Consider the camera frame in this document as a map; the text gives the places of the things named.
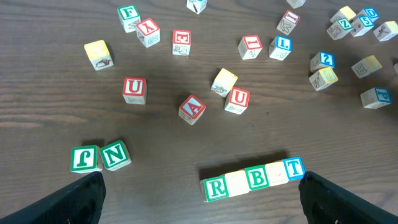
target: green border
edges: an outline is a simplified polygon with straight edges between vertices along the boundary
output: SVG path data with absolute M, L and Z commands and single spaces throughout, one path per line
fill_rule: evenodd
M 218 180 L 218 179 L 222 179 L 224 182 L 224 186 L 225 186 L 225 191 L 226 191 L 226 195 L 225 196 L 220 196 L 218 198 L 215 199 L 210 199 L 209 197 L 209 192 L 207 191 L 207 182 L 212 181 L 212 180 Z M 228 188 L 226 186 L 226 181 L 225 181 L 225 177 L 224 176 L 219 176 L 219 177 L 213 177 L 213 178 L 209 178 L 209 179 L 205 179 L 205 181 L 203 181 L 203 188 L 205 189 L 205 193 L 206 193 L 206 200 L 208 202 L 214 202 L 215 200 L 219 200 L 219 199 L 223 199 L 223 198 L 227 198 L 229 197 L 229 193 L 228 193 Z
M 94 149 L 94 164 L 92 167 L 82 167 L 82 168 L 73 168 L 73 161 L 75 160 L 75 151 L 80 150 L 80 149 Z M 94 169 L 97 166 L 97 146 L 92 145 L 92 146 L 80 146 L 80 147 L 73 147 L 72 148 L 72 154 L 71 154 L 71 160 L 70 160 L 70 171 L 80 171 L 80 170 L 88 170 L 88 169 Z
M 347 23 L 349 24 L 349 28 L 345 29 L 345 28 L 341 25 L 340 21 L 347 21 Z M 343 28 L 343 30 L 351 30 L 351 29 L 354 28 L 353 25 L 351 25 L 351 23 L 350 23 L 347 19 L 339 19 L 339 20 L 337 20 L 337 23 L 341 26 L 341 28 Z
M 132 7 L 136 10 L 137 16 L 134 16 L 134 17 L 132 17 L 132 18 L 125 19 L 125 18 L 123 18 L 123 15 L 122 15 L 122 12 L 120 11 L 120 9 L 124 9 L 125 7 L 129 7 L 129 6 L 132 6 Z M 133 18 L 139 17 L 139 11 L 137 10 L 137 8 L 136 8 L 135 5 L 128 5 L 128 6 L 119 7 L 119 8 L 118 8 L 118 13 L 119 13 L 119 15 L 120 15 L 120 18 L 122 18 L 122 20 L 124 20 L 124 21 L 125 21 L 125 20 L 129 20 L 129 19 L 133 19 Z
M 118 163 L 115 163 L 115 164 L 112 165 L 112 166 L 109 166 L 109 165 L 108 165 L 108 162 L 106 162 L 104 151 L 107 150 L 107 149 L 109 149 L 109 148 L 112 147 L 112 146 L 117 145 L 117 144 L 120 144 L 120 146 L 121 146 L 121 148 L 122 148 L 122 152 L 123 152 L 124 155 L 126 156 L 126 159 L 125 159 L 125 160 L 122 160 L 122 161 L 120 161 L 120 162 L 118 162 Z M 126 149 L 124 143 L 122 142 L 122 140 L 118 140 L 118 141 L 116 141 L 116 142 L 114 142 L 114 143 L 108 144 L 107 146 L 103 147 L 103 148 L 100 150 L 100 152 L 101 152 L 102 160 L 103 160 L 103 162 L 104 162 L 104 166 L 105 166 L 105 168 L 107 168 L 107 169 L 110 169 L 110 168 L 112 168 L 112 167 L 114 167 L 114 166 L 119 165 L 119 164 L 122 163 L 122 162 L 125 162 L 125 161 L 129 160 L 129 156 L 128 156 L 128 153 L 127 153 L 127 149 Z
M 258 168 L 261 168 L 261 169 L 264 170 L 264 175 L 266 177 L 267 185 L 263 185 L 263 186 L 260 186 L 260 187 L 251 187 L 250 177 L 249 177 L 248 171 L 254 170 L 254 169 L 258 169 Z M 269 181 L 268 181 L 267 172 L 266 172 L 266 165 L 258 165 L 258 166 L 254 166 L 254 167 L 248 167 L 244 171 L 246 173 L 246 178 L 248 178 L 248 184 L 249 184 L 250 190 L 260 190 L 260 189 L 264 189 L 264 188 L 269 187 Z

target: toy block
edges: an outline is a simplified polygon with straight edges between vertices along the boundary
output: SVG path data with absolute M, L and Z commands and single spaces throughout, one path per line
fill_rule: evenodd
M 144 105 L 147 101 L 147 80 L 145 78 L 124 78 L 123 97 L 126 103 Z
M 103 147 L 101 157 L 105 169 L 110 171 L 118 170 L 131 163 L 129 152 L 121 140 Z
M 331 23 L 335 23 L 341 19 L 347 19 L 351 21 L 356 16 L 356 13 L 348 6 L 342 7 L 331 19 Z
M 368 16 L 359 16 L 352 23 L 353 29 L 350 31 L 353 37 L 359 37 L 367 33 L 374 27 L 374 23 Z
M 173 30 L 173 54 L 189 55 L 191 49 L 191 32 L 187 30 Z
M 398 34 L 398 25 L 395 21 L 385 22 L 373 34 L 379 41 L 387 41 Z
M 357 18 L 360 16 L 369 16 L 369 18 L 372 20 L 372 22 L 376 21 L 380 16 L 377 13 L 377 11 L 372 8 L 372 7 L 367 7 L 361 10 L 354 18 L 353 21 L 355 21 Z
M 319 52 L 310 61 L 311 72 L 316 72 L 321 68 L 334 68 L 335 67 L 335 56 L 327 52 Z
M 377 87 L 362 93 L 361 101 L 363 107 L 369 109 L 378 109 L 392 103 L 388 90 Z
M 85 44 L 85 50 L 88 59 L 93 64 L 96 71 L 113 66 L 113 61 L 105 41 L 97 40 L 95 42 Z
M 323 90 L 338 81 L 332 68 L 322 68 L 309 78 L 312 87 L 316 90 Z
M 146 48 L 160 42 L 160 28 L 151 18 L 137 23 L 136 27 L 137 37 Z
M 269 46 L 269 57 L 276 60 L 285 60 L 292 50 L 292 39 L 277 35 Z
M 249 167 L 244 171 L 248 178 L 250 190 L 264 189 L 269 186 L 265 165 Z
M 198 98 L 190 95 L 180 106 L 178 115 L 184 119 L 188 124 L 194 125 L 199 118 L 202 116 L 206 109 L 206 105 L 203 104 Z
M 266 174 L 270 187 L 286 184 L 289 181 L 283 162 L 273 162 L 266 164 Z
M 301 157 L 284 159 L 283 162 L 289 180 L 300 180 L 304 177 L 305 169 Z
M 224 110 L 242 114 L 248 108 L 250 92 L 240 88 L 232 87 L 225 101 Z
M 347 19 L 340 19 L 333 23 L 327 32 L 333 40 L 338 40 L 345 37 L 352 29 L 353 26 Z
M 236 75 L 223 68 L 214 79 L 214 82 L 211 85 L 211 90 L 222 97 L 226 97 L 229 91 L 231 91 L 232 87 L 235 85 L 237 79 L 238 77 Z
M 287 3 L 292 6 L 292 8 L 296 9 L 304 5 L 306 0 L 287 0 Z
M 363 78 L 379 70 L 382 66 L 376 57 L 372 55 L 362 59 L 351 68 L 358 78 Z
M 289 35 L 291 31 L 294 29 L 294 27 L 297 25 L 297 23 L 299 23 L 299 20 L 300 20 L 299 15 L 288 10 L 283 16 L 283 18 L 280 20 L 276 29 L 286 35 Z
M 244 170 L 230 172 L 224 175 L 228 196 L 234 197 L 250 192 L 248 178 Z
M 101 171 L 103 164 L 100 157 L 98 146 L 81 146 L 72 149 L 70 160 L 70 171 L 79 174 Z
M 207 5 L 207 0 L 187 0 L 187 8 L 192 12 L 199 14 L 201 13 Z
M 215 200 L 227 198 L 229 196 L 225 177 L 213 177 L 202 180 L 201 187 L 205 192 L 205 202 L 214 202 Z
M 394 65 L 394 70 L 396 71 L 396 74 L 398 75 L 398 63 Z
M 238 51 L 243 60 L 256 58 L 261 50 L 262 44 L 257 35 L 244 36 L 238 45 Z
M 136 31 L 136 25 L 141 21 L 141 17 L 135 5 L 118 8 L 118 14 L 125 32 Z

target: brown wood grain surface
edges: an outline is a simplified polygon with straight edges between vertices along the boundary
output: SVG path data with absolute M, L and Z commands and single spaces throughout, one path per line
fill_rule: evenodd
M 158 23 L 159 44 L 146 49 L 123 31 L 116 8 L 127 4 Z M 285 0 L 210 0 L 200 15 L 185 0 L 0 0 L 0 217 L 82 177 L 69 171 L 73 146 L 115 139 L 133 163 L 103 171 L 100 223 L 306 223 L 298 182 L 213 203 L 200 192 L 201 178 L 290 156 L 398 215 L 398 104 L 368 110 L 359 98 L 378 86 L 398 101 L 398 37 L 333 41 L 329 18 L 345 5 L 375 7 L 376 26 L 397 19 L 396 0 L 308 0 L 294 9 L 294 49 L 280 62 L 268 46 Z M 174 29 L 192 32 L 189 57 L 172 56 Z M 254 34 L 264 49 L 241 60 L 238 43 Z M 96 72 L 83 45 L 100 39 L 115 65 Z M 316 92 L 309 60 L 320 50 L 335 55 L 339 81 Z M 383 68 L 358 79 L 351 66 L 370 55 Z M 210 90 L 221 68 L 251 92 L 241 116 Z M 125 104 L 124 77 L 148 80 L 146 105 Z M 194 126 L 177 114 L 189 94 L 207 106 Z

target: blue block face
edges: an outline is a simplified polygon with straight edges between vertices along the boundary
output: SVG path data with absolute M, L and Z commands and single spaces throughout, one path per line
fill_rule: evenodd
M 335 56 L 327 52 L 321 52 L 321 64 L 329 67 L 335 67 Z
M 289 180 L 300 180 L 304 177 L 305 169 L 301 157 L 284 159 L 283 162 Z
M 276 36 L 276 46 L 283 50 L 292 51 L 293 42 L 292 39 L 287 37 L 282 37 L 281 35 Z
M 390 93 L 387 89 L 375 88 L 377 100 L 383 103 L 392 103 Z
M 374 27 L 374 23 L 372 22 L 371 18 L 369 18 L 369 16 L 360 16 L 359 20 L 365 27 Z
M 376 19 L 379 17 L 379 14 L 372 7 L 366 8 L 365 12 L 371 19 Z

